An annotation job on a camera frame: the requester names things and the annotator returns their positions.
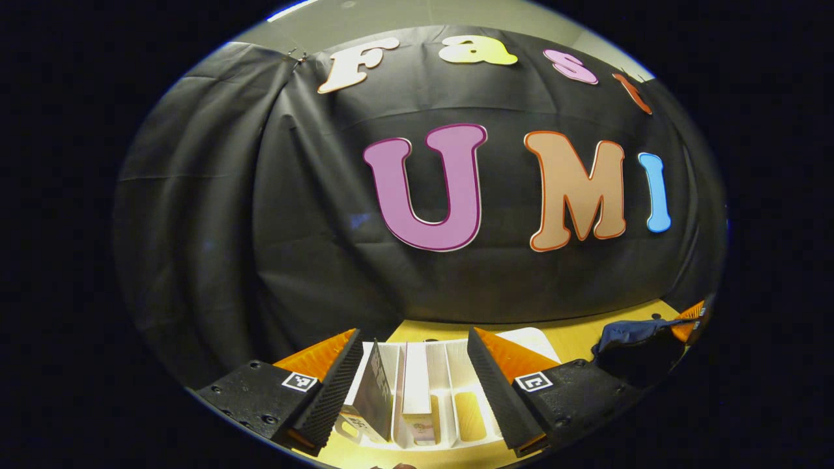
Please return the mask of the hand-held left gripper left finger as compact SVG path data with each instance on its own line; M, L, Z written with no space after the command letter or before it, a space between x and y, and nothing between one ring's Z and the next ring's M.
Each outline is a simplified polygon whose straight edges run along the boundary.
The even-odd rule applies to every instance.
M247 430L318 456L363 353L360 330L354 328L274 364L250 360L194 393Z

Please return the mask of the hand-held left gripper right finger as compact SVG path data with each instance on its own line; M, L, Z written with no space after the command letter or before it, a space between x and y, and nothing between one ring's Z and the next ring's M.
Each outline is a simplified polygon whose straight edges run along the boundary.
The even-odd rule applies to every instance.
M504 442L518 457L566 448L643 395L588 360L558 364L477 327L468 332L467 353Z

